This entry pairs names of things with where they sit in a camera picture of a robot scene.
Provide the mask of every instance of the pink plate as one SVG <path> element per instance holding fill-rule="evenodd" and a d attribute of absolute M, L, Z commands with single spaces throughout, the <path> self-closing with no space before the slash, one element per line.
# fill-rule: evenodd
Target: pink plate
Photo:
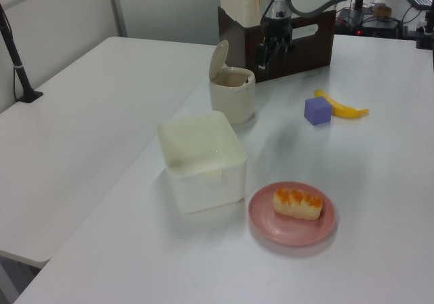
<path fill-rule="evenodd" d="M 274 211 L 273 195 L 276 189 L 300 189 L 323 198 L 318 220 L 297 219 Z M 278 182 L 257 191 L 249 202 L 249 217 L 266 238 L 287 246 L 304 246 L 322 240 L 332 230 L 336 220 L 333 204 L 320 190 L 298 182 Z"/>

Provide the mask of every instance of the white cup with flip lid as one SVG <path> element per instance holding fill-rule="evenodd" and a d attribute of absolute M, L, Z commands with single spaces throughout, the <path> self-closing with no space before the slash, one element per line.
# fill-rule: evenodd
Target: white cup with flip lid
<path fill-rule="evenodd" d="M 253 115 L 255 74 L 251 70 L 223 67 L 227 40 L 217 45 L 210 64 L 210 98 L 213 111 L 222 112 L 230 124 L 242 124 Z"/>

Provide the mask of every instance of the purple cube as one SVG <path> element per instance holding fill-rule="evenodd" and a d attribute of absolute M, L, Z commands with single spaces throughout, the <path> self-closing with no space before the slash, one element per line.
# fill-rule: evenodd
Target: purple cube
<path fill-rule="evenodd" d="M 306 99 L 304 117 L 314 126 L 330 122 L 332 118 L 332 106 L 324 97 Z"/>

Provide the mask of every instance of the brown wooden box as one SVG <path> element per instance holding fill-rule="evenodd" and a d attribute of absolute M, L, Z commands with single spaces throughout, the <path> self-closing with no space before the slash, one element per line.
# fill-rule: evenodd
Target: brown wooden box
<path fill-rule="evenodd" d="M 315 18 L 293 18 L 293 29 L 317 24 L 318 31 L 312 36 L 293 40 L 294 49 L 288 54 L 288 59 L 285 62 L 273 59 L 269 64 L 269 74 L 265 77 L 255 63 L 256 47 L 264 39 L 261 27 L 244 28 L 218 7 L 220 40 L 227 39 L 229 42 L 226 64 L 253 71 L 257 82 L 330 65 L 335 21 L 335 10 L 324 12 Z"/>

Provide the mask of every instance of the orange fish topping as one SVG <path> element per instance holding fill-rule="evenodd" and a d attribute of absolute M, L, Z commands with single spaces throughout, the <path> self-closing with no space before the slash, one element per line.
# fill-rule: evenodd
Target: orange fish topping
<path fill-rule="evenodd" d="M 280 187 L 276 190 L 276 195 L 280 199 L 282 204 L 290 204 L 296 202 L 300 204 L 301 201 L 305 201 L 308 205 L 316 208 L 323 206 L 323 199 L 315 195 L 311 195 L 305 191 L 299 189 L 288 189 L 287 187 Z"/>

